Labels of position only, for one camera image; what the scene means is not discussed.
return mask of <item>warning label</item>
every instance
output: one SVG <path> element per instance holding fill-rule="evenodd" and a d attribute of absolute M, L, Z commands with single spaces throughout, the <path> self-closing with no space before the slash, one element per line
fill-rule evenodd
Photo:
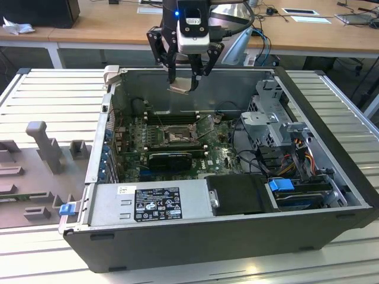
<path fill-rule="evenodd" d="M 134 196 L 137 222 L 182 218 L 179 188 L 137 189 Z"/>

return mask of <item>blue latch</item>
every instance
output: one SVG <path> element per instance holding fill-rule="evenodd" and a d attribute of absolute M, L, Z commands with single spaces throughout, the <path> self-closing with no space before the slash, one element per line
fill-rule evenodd
<path fill-rule="evenodd" d="M 268 185 L 271 191 L 293 191 L 295 189 L 290 179 L 273 179 Z"/>
<path fill-rule="evenodd" d="M 59 215 L 61 216 L 71 216 L 75 215 L 75 204 L 63 204 L 59 208 Z"/>

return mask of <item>table leg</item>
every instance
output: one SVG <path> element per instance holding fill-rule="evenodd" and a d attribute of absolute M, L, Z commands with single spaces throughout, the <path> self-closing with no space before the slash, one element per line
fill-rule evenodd
<path fill-rule="evenodd" d="M 63 61 L 63 57 L 60 54 L 60 50 L 56 43 L 50 43 L 49 46 L 46 47 L 46 49 L 49 52 L 50 59 L 52 60 L 55 69 L 66 68 L 65 62 Z"/>
<path fill-rule="evenodd" d="M 363 113 L 365 117 L 370 118 L 378 111 L 379 109 L 379 93 L 376 98 L 370 103 L 365 112 Z"/>
<path fill-rule="evenodd" d="M 101 49 L 101 50 L 99 50 L 99 51 L 100 51 L 100 59 L 101 59 L 101 63 L 106 64 L 106 62 L 107 62 L 107 57 L 105 56 L 105 50 L 104 50 L 104 49 Z"/>

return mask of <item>wooden desk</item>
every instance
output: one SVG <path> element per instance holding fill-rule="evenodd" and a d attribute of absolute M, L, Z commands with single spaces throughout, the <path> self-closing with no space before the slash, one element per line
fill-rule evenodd
<path fill-rule="evenodd" d="M 38 27 L 35 32 L 27 34 L 8 34 L 3 28 L 0 28 L 0 40 L 19 40 L 19 41 L 49 41 L 49 35 L 54 28 Z"/>
<path fill-rule="evenodd" d="M 73 28 L 54 29 L 50 41 L 148 44 L 146 33 L 162 19 L 162 14 L 138 14 L 137 3 L 79 0 L 79 4 L 81 13 Z"/>
<path fill-rule="evenodd" d="M 265 0 L 281 8 L 314 9 L 320 16 L 348 14 L 350 10 L 337 6 L 337 0 Z M 349 0 L 349 6 L 372 9 L 375 4 Z M 60 49 L 150 50 L 146 33 L 159 25 L 162 15 L 138 14 L 137 3 L 120 2 L 109 5 L 108 1 L 79 0 L 81 14 L 71 29 L 36 28 L 36 33 L 9 35 L 0 31 L 0 46 L 44 47 L 49 51 L 55 68 L 63 68 Z M 266 7 L 255 9 L 265 15 Z M 262 25 L 271 39 L 271 54 L 326 57 L 366 57 L 379 55 L 379 31 L 369 27 L 344 26 L 337 18 L 328 18 L 331 24 L 295 22 L 291 17 L 265 17 Z M 253 58 L 262 48 L 260 38 L 251 38 L 248 58 Z"/>
<path fill-rule="evenodd" d="M 281 15 L 286 14 L 282 8 L 313 9 L 324 17 L 335 14 L 350 14 L 350 10 L 337 6 L 337 0 L 265 0 L 267 5 L 273 4 Z M 364 1 L 348 1 L 349 7 L 357 13 L 359 7 L 373 9 L 379 6 Z M 260 6 L 255 12 L 265 14 L 266 7 Z M 337 18 L 328 18 L 331 24 L 295 22 L 291 17 L 265 17 L 262 22 L 264 33 L 271 39 L 272 51 L 326 51 L 326 52 L 361 52 L 379 54 L 379 30 L 364 26 L 344 25 Z M 248 47 L 261 47 L 261 42 L 252 38 Z"/>

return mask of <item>white sticker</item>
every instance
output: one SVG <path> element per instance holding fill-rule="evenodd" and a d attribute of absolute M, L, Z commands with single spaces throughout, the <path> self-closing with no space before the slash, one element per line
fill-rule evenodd
<path fill-rule="evenodd" d="M 117 188 L 117 194 L 134 194 L 137 187 L 135 185 L 119 186 Z"/>
<path fill-rule="evenodd" d="M 0 203 L 1 202 L 15 202 L 17 201 L 16 199 L 14 198 L 4 198 L 4 199 L 0 199 Z"/>
<path fill-rule="evenodd" d="M 180 214 L 181 211 L 180 210 L 170 210 L 170 211 L 167 211 L 168 214 L 171 214 L 171 215 L 175 215 L 175 214 Z"/>

